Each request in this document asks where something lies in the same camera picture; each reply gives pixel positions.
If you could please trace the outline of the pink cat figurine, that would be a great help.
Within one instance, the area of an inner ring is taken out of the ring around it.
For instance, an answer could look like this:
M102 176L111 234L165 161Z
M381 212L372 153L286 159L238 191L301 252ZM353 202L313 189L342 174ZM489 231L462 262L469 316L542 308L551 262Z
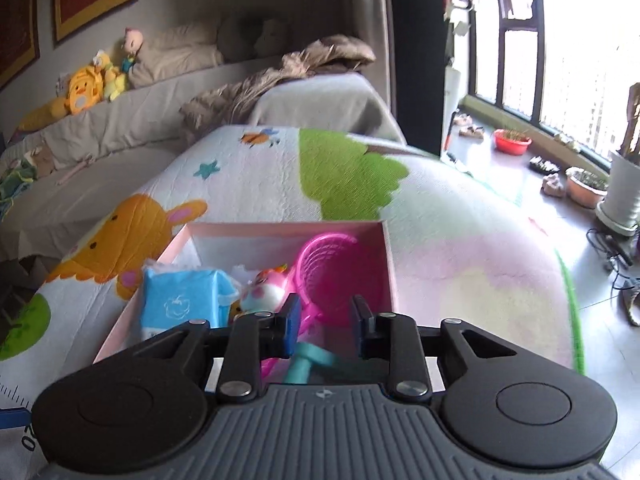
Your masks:
M229 321L247 312L277 312L287 293L287 264L261 270L241 287L239 298L230 307Z

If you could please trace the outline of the teal toy piece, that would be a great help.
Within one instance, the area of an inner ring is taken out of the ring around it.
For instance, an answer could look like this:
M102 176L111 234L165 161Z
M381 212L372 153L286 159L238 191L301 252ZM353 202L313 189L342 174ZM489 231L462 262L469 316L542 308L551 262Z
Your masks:
M336 355L329 350L310 342L298 342L283 381L286 384L306 384L315 367L331 368L335 361Z

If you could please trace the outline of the pink toy net racket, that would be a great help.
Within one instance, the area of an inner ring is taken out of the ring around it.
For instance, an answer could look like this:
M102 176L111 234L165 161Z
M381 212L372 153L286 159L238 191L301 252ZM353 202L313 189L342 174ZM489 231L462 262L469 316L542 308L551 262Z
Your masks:
M299 340L320 326L344 327L349 323L349 300L355 282L348 271L355 265L360 248L350 234L321 233L308 240L288 266L285 299L296 294L302 304Z

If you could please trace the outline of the blue tissue pack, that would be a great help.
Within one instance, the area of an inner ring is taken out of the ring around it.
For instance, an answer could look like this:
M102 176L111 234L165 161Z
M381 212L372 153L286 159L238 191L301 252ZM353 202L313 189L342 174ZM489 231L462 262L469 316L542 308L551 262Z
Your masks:
M141 339L193 320L226 327L230 307L239 296L240 286L221 270L147 266L142 280Z

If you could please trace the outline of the pink cardboard box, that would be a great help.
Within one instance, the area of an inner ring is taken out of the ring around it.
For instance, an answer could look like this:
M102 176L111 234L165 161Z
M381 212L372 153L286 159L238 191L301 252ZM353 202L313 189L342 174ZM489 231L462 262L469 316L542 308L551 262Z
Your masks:
M378 221L328 221L307 223L190 223L156 260L147 266L207 268L226 272L241 287L261 270L292 266L311 238L325 232L350 234L361 248L348 276L355 282L352 296L361 295L374 312L394 310L396 283L387 232ZM134 294L98 353L106 359L142 341L140 315L142 290ZM304 338L331 336L344 327L320 326Z

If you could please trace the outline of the colourful giraffe play mat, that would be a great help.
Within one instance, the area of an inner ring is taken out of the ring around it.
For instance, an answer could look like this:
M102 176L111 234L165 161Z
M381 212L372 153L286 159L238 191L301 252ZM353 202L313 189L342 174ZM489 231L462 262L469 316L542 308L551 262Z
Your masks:
M570 277L548 236L479 180L408 148L347 133L217 129L105 214L34 298L1 321L1 404L28 408L92 362L180 229L201 223L378 221L396 307L430 324L459 315L584 369Z

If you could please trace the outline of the red plastic basin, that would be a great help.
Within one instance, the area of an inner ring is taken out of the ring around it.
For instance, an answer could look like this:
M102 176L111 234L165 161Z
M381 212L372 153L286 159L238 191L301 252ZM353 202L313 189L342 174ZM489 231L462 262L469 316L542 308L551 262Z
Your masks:
M524 133L514 130L497 129L494 131L495 148L504 154L521 156L532 144L532 139Z

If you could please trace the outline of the brown crumpled blanket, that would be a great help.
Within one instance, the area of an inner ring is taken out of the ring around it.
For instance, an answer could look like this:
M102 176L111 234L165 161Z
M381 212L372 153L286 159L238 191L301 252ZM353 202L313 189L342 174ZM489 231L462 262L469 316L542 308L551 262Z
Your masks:
M282 56L280 64L254 73L235 84L203 91L180 108L186 142L220 126L242 124L259 99L277 86L321 75L359 73L376 61L363 40L345 35L318 39L300 51Z

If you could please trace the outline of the terracotta plant pot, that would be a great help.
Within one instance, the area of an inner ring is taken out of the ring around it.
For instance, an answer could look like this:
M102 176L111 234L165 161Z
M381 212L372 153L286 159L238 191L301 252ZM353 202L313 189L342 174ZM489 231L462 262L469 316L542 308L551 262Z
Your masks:
M566 194L574 203L587 209L596 208L608 192L608 179L589 170L570 167L565 175Z

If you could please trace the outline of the white flower pot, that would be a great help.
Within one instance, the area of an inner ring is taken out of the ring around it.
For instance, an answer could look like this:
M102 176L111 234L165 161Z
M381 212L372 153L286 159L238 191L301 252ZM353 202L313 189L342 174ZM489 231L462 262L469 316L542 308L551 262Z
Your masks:
M624 237L633 237L638 231L639 185L639 166L613 152L608 192L597 203L596 217L607 228Z

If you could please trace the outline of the green toy on sofa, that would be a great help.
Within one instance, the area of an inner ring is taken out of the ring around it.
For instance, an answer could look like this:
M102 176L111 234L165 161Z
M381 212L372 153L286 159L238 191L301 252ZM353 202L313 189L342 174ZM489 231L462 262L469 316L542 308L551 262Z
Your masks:
M0 214L4 219L15 200L37 180L37 169L26 159L14 160L1 176Z

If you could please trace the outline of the yellow plush duck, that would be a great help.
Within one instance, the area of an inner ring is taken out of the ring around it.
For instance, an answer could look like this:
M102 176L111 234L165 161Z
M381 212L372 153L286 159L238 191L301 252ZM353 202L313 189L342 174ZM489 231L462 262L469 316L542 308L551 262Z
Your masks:
M115 66L108 54L99 50L92 60L92 64L103 79L103 99L115 101L128 89L127 75Z

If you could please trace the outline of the orange plush toy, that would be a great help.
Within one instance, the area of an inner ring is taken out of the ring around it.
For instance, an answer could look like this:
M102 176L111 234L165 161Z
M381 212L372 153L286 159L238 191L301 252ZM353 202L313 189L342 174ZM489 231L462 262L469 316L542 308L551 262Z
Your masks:
M35 132L46 128L68 115L77 115L103 100L102 73L87 65L70 77L64 96L47 102L27 114L17 126L21 132Z

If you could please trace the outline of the pink head doll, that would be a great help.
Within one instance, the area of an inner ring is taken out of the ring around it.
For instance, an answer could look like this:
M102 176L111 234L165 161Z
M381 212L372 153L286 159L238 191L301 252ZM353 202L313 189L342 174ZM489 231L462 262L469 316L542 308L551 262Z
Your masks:
M137 55L142 47L144 37L139 29L127 27L125 29L125 36L122 40L122 50L124 51L124 58L120 68L123 73L128 73L130 68L134 66Z

